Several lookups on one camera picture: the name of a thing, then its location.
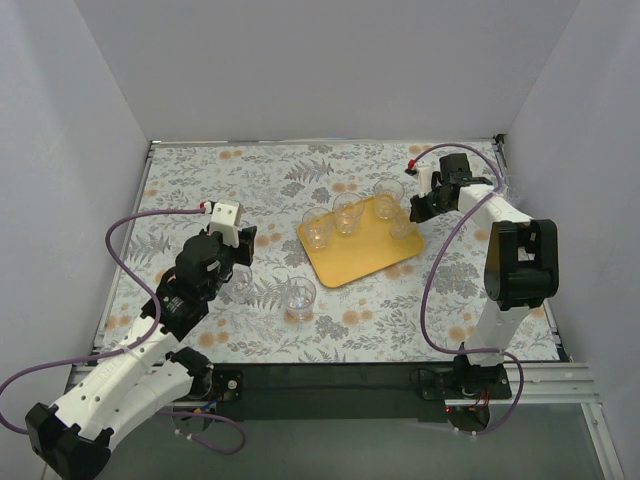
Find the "small clear glass front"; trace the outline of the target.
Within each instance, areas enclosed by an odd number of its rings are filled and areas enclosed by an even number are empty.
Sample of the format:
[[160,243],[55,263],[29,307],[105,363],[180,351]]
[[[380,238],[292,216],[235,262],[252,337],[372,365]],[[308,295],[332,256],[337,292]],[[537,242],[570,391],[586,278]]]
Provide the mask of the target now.
[[390,235],[394,239],[402,240],[411,235],[415,229],[416,224],[410,220],[407,211],[400,209],[393,218]]

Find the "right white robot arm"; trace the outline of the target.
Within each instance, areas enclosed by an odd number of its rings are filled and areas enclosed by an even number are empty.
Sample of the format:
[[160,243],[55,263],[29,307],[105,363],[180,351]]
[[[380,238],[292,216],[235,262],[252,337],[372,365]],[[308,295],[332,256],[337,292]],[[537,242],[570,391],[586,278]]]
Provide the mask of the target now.
[[427,400],[508,399],[509,344],[531,311],[559,287],[557,226],[529,217],[499,196],[498,184],[474,175],[464,153],[441,157],[438,168],[412,160],[406,172],[419,183],[410,200],[411,222],[457,211],[489,235],[483,273],[487,301],[476,330],[449,350],[451,363],[418,371],[419,391]]

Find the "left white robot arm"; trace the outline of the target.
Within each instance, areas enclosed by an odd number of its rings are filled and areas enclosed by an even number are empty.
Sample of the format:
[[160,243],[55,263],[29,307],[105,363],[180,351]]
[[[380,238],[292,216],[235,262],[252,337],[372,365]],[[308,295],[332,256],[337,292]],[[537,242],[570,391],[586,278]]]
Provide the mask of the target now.
[[225,245],[219,232],[189,238],[109,358],[52,405],[29,410],[31,447],[61,478],[96,478],[117,444],[167,403],[210,394],[211,361],[179,344],[208,314],[234,266],[251,265],[256,233],[254,226],[240,230],[237,246]]

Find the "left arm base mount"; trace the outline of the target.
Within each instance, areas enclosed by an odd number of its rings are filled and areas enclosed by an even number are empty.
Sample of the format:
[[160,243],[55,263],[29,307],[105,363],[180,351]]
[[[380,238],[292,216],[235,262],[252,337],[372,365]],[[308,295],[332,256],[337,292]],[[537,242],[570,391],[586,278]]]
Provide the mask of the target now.
[[215,403],[238,401],[242,397],[243,386],[241,370],[206,369],[194,378],[187,398]]

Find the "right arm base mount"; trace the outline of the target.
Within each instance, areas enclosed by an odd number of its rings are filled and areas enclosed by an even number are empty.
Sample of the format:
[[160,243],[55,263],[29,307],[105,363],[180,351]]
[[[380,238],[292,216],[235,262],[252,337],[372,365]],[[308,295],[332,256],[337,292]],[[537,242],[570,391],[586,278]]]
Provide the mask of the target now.
[[490,400],[508,400],[512,396],[502,365],[467,370],[453,365],[422,367],[414,369],[409,380],[425,400],[477,400],[486,394]]

